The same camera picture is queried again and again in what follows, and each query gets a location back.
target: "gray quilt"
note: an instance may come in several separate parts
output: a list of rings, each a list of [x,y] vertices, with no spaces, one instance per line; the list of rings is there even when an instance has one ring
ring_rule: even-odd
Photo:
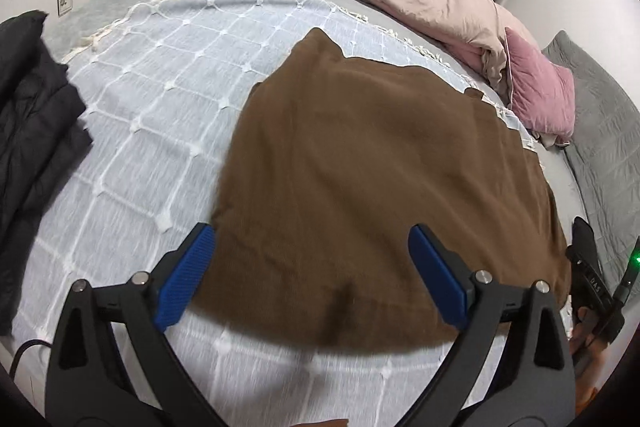
[[[473,83],[430,52],[324,0],[137,4],[67,57],[70,80],[88,106],[94,148],[42,221],[24,279],[29,290],[14,321],[17,342],[52,338],[73,280],[123,282],[153,267],[209,217],[214,180],[249,90],[314,26],[346,55],[418,64],[460,91]],[[524,147],[534,147],[511,111],[496,111],[520,132]],[[134,386],[153,402],[126,333],[117,335]],[[353,427],[394,425],[449,349],[372,357],[301,352],[190,310],[167,336],[234,427],[336,417]],[[484,395],[503,345],[497,337],[469,402]]]
[[[595,234],[605,282],[613,291],[640,234],[640,112],[566,32],[559,32],[543,53],[574,74],[575,130],[564,151]],[[636,283],[632,298],[639,293]]]

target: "mauve pillow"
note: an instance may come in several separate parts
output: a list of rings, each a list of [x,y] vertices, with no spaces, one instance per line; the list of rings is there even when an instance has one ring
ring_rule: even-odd
[[[557,135],[564,144],[574,133],[574,76],[519,36],[505,28],[513,93],[511,110],[524,127],[540,134]]]

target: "blue gripper pad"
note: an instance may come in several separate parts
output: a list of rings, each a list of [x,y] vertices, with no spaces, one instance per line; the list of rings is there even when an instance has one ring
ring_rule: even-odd
[[[468,318],[468,296],[427,235],[415,225],[409,231],[409,255],[443,320],[463,330]]]
[[[165,254],[167,257],[183,252],[174,269],[158,290],[154,324],[160,331],[173,326],[182,317],[182,313],[191,301],[204,271],[209,266],[215,247],[216,236],[213,229],[209,225],[199,223],[191,230],[190,235],[178,247],[177,251]],[[158,263],[158,267],[162,261],[164,261],[164,257]]]

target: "silver bolt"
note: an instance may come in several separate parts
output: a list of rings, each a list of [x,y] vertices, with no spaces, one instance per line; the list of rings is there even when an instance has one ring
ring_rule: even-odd
[[[74,281],[74,283],[71,285],[71,289],[76,293],[80,293],[81,291],[84,291],[85,288],[86,288],[85,279],[78,279],[77,281]]]
[[[131,276],[131,282],[137,286],[146,284],[149,280],[149,273],[145,271],[135,272]]]
[[[478,270],[476,272],[476,280],[482,284],[489,284],[494,280],[494,276],[487,272],[487,270]]]
[[[549,293],[549,285],[546,281],[543,281],[541,279],[539,281],[536,281],[536,290],[538,290],[540,293]]]

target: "wall socket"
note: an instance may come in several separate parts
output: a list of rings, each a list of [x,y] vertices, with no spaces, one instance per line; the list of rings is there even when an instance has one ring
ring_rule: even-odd
[[[58,17],[69,13],[74,7],[74,0],[58,0]]]

